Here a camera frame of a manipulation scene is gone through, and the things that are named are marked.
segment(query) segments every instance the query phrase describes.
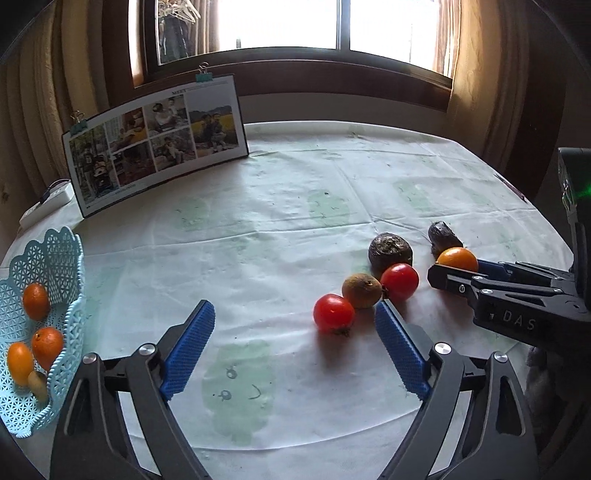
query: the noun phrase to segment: photo collage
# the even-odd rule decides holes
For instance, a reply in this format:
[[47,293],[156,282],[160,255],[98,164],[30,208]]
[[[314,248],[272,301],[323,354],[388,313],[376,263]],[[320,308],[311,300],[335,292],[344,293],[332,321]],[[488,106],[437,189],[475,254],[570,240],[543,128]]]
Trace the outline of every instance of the photo collage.
[[229,90],[208,90],[164,97],[69,139],[84,203],[181,164],[196,170],[200,158],[237,148]]

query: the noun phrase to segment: orange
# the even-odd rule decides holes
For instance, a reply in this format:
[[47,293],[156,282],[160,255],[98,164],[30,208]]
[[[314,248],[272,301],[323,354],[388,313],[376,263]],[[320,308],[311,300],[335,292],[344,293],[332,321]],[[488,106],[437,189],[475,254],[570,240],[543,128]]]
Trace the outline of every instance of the orange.
[[467,248],[448,248],[439,255],[437,263],[478,273],[478,260]]
[[8,371],[14,382],[21,387],[28,385],[28,377],[35,369],[33,354],[22,342],[13,343],[6,355]]
[[22,292],[22,307],[31,320],[40,322],[49,313],[49,295],[40,283],[31,283]]
[[49,372],[61,349],[64,348],[64,336],[53,327],[45,327],[37,330],[33,335],[31,347],[35,360],[43,370]]

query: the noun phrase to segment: metal bolt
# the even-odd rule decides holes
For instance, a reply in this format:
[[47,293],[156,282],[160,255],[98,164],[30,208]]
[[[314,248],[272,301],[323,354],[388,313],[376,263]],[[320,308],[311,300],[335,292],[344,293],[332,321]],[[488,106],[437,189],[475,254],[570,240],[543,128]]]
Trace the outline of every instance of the metal bolt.
[[151,343],[145,343],[141,347],[139,347],[139,354],[141,356],[148,356],[152,355],[156,351],[156,347]]
[[509,357],[507,357],[504,353],[501,352],[495,352],[493,354],[493,357],[497,362],[501,362],[502,364],[507,363],[507,360],[509,360]]
[[96,362],[96,353],[87,353],[82,357],[82,363],[90,365]]
[[446,343],[438,343],[435,345],[435,351],[439,353],[439,355],[448,355],[452,352],[452,347]]

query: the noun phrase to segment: green binder clip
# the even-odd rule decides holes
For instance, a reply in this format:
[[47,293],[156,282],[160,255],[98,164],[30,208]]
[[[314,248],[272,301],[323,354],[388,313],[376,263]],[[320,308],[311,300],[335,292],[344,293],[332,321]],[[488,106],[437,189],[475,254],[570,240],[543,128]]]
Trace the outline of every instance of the green binder clip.
[[70,118],[74,120],[74,125],[70,128],[71,136],[79,134],[88,128],[88,123],[84,119],[84,114],[79,110],[74,111],[74,113],[70,115]]
[[207,71],[209,63],[204,61],[199,64],[199,73],[195,75],[195,81],[197,83],[211,82],[213,80],[213,73]]

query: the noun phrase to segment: light blue plastic basket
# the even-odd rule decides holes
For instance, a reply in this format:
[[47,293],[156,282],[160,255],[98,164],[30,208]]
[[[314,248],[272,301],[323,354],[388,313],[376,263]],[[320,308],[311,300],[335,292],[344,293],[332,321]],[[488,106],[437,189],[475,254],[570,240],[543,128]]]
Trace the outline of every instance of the light blue plastic basket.
[[[84,263],[80,237],[68,227],[50,229],[43,243],[29,242],[25,252],[12,259],[10,274],[0,280],[0,416],[17,438],[45,428],[59,414],[82,358],[84,315]],[[33,322],[22,309],[22,292],[41,283],[49,293],[51,311],[43,322]],[[39,328],[52,326],[64,335],[64,348],[47,377],[49,403],[39,404],[31,391],[17,386],[6,365],[14,342],[31,346]]]

